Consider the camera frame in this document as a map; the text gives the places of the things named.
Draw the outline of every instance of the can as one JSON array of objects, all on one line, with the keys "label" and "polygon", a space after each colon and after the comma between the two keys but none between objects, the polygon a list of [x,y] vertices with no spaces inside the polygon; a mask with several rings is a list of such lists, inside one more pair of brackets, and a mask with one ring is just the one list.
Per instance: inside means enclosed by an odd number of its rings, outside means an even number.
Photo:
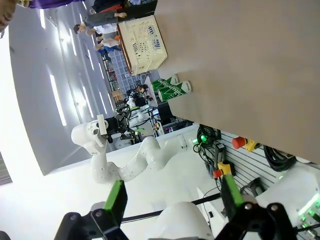
[{"label": "can", "polygon": [[173,76],[169,77],[167,80],[158,79],[156,81],[153,81],[151,84],[153,87],[153,91],[157,92],[159,89],[166,88],[170,85],[176,85],[177,83],[179,83],[179,78],[176,74],[174,74]]},{"label": "can", "polygon": [[192,91],[189,81],[183,81],[176,85],[170,85],[158,90],[158,95],[161,102],[173,99],[175,97],[190,93]]}]

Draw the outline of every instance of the white plastic basket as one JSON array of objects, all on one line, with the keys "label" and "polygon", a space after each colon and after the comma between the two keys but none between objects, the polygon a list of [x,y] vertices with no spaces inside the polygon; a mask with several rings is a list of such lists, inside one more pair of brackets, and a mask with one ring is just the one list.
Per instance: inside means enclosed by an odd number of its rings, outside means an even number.
[{"label": "white plastic basket", "polygon": [[157,69],[168,57],[155,16],[121,22],[118,32],[132,76]]}]

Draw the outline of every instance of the orange object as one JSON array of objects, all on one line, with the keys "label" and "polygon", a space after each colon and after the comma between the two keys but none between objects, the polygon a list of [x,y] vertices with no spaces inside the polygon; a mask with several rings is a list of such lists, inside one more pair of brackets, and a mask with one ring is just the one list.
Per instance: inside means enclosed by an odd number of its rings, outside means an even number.
[{"label": "orange object", "polygon": [[243,147],[246,144],[247,144],[247,140],[242,136],[238,136],[238,137],[232,139],[232,146],[235,149],[239,149],[239,148]]},{"label": "orange object", "polygon": [[111,10],[118,10],[118,9],[122,9],[122,6],[120,4],[108,7],[105,10],[100,11],[100,13],[105,13],[105,12],[109,12]]},{"label": "orange object", "polygon": [[223,174],[224,174],[224,172],[222,170],[218,169],[218,170],[213,172],[213,177],[215,179],[217,179],[217,178],[221,177]]}]

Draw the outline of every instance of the gray ceiling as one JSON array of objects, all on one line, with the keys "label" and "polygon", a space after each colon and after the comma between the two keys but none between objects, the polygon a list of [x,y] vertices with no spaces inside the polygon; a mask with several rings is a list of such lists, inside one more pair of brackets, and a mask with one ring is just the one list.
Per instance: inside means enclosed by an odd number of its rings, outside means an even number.
[{"label": "gray ceiling", "polygon": [[[85,4],[89,9],[92,2],[86,1]],[[100,54],[93,49],[91,37],[76,35],[72,31],[76,56],[68,37],[69,29],[80,23],[79,13],[83,18],[87,15],[81,2],[45,11],[47,17],[54,17],[58,27],[46,18],[44,29],[38,9],[18,7],[9,26],[11,65],[19,108],[44,175],[90,158],[84,148],[71,141],[71,131],[75,126],[96,119],[98,114],[114,116],[108,97],[110,87],[102,77],[99,63],[104,78],[107,79],[107,76]],[[50,75],[55,79],[66,126],[62,125]],[[77,105],[77,102],[86,103],[83,87],[94,118],[91,117],[88,104]]]}]

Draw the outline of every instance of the black hair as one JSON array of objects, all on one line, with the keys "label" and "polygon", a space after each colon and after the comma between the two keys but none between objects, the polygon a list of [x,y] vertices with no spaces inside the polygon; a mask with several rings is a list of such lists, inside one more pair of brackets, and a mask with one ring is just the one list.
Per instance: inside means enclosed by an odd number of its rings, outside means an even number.
[{"label": "black hair", "polygon": [[78,34],[79,28],[80,28],[80,24],[74,25],[73,31],[75,32],[75,34]]}]

